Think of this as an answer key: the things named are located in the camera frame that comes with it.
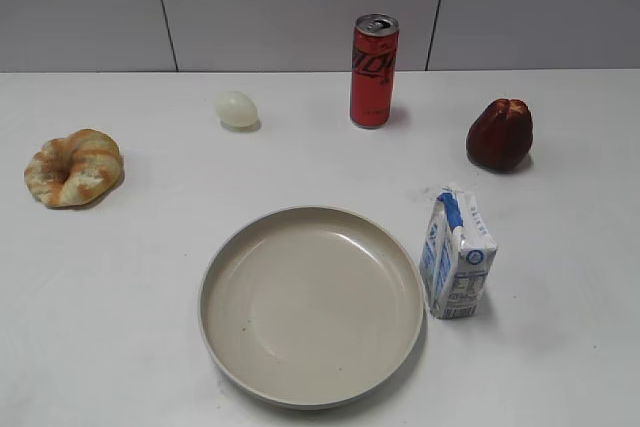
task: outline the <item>soda can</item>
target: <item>soda can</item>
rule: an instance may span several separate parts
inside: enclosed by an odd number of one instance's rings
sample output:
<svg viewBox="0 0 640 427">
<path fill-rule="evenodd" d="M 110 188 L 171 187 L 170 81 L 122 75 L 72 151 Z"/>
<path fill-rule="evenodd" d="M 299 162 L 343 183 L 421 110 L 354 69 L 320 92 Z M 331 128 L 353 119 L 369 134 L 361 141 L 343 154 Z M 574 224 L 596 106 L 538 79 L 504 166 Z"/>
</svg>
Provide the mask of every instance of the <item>soda can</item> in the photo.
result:
<svg viewBox="0 0 640 427">
<path fill-rule="evenodd" d="M 389 119 L 398 50 L 398 21 L 384 14 L 356 20 L 351 57 L 351 121 L 365 129 Z"/>
</svg>

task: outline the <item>apple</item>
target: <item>apple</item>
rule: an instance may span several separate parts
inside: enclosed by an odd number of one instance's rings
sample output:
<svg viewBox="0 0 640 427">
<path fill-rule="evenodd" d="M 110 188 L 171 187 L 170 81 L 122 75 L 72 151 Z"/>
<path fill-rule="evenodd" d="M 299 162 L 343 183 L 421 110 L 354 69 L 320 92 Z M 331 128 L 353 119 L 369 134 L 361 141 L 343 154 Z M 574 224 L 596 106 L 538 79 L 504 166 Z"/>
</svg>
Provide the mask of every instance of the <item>apple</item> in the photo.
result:
<svg viewBox="0 0 640 427">
<path fill-rule="evenodd" d="M 532 142 L 533 120 L 527 104 L 497 99 L 469 129 L 467 153 L 480 166 L 508 172 L 522 162 Z"/>
</svg>

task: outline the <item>white egg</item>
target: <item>white egg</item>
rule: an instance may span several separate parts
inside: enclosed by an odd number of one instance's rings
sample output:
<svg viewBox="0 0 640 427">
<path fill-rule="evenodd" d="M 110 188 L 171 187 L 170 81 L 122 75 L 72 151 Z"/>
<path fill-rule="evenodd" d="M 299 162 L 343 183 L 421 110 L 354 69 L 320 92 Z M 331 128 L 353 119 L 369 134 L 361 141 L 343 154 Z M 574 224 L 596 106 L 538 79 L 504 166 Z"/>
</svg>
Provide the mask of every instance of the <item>white egg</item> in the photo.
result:
<svg viewBox="0 0 640 427">
<path fill-rule="evenodd" d="M 223 124 L 236 129 L 251 127 L 258 122 L 258 109 L 242 92 L 225 92 L 218 98 L 216 111 Z"/>
</svg>

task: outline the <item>wall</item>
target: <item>wall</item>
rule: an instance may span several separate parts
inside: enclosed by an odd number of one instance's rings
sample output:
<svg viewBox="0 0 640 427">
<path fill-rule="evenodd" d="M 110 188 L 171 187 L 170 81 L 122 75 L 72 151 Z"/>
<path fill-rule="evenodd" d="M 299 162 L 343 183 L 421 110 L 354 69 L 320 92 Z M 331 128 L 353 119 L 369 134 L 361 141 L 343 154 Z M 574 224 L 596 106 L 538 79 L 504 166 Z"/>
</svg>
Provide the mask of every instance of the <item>wall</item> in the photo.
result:
<svg viewBox="0 0 640 427">
<path fill-rule="evenodd" d="M 160 0 L 0 0 L 0 71 L 175 70 Z"/>
<path fill-rule="evenodd" d="M 165 0 L 180 70 L 349 70 L 353 23 L 400 22 L 397 66 L 423 70 L 438 0 Z"/>
<path fill-rule="evenodd" d="M 348 70 L 353 21 L 373 11 L 399 18 L 403 70 L 640 67 L 637 5 L 0 0 L 0 71 Z"/>
<path fill-rule="evenodd" d="M 638 0 L 442 0 L 429 68 L 640 67 Z"/>
</svg>

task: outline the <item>bread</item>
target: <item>bread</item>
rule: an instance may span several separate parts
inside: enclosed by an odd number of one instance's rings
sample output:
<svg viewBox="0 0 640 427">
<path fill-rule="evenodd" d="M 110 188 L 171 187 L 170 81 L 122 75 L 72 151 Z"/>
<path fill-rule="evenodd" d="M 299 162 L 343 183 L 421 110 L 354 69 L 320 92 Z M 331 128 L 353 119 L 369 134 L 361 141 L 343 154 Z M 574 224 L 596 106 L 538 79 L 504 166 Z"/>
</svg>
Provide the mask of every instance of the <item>bread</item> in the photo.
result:
<svg viewBox="0 0 640 427">
<path fill-rule="evenodd" d="M 83 129 L 42 146 L 24 171 L 33 196 L 47 207 L 91 202 L 122 175 L 118 144 L 106 134 Z"/>
</svg>

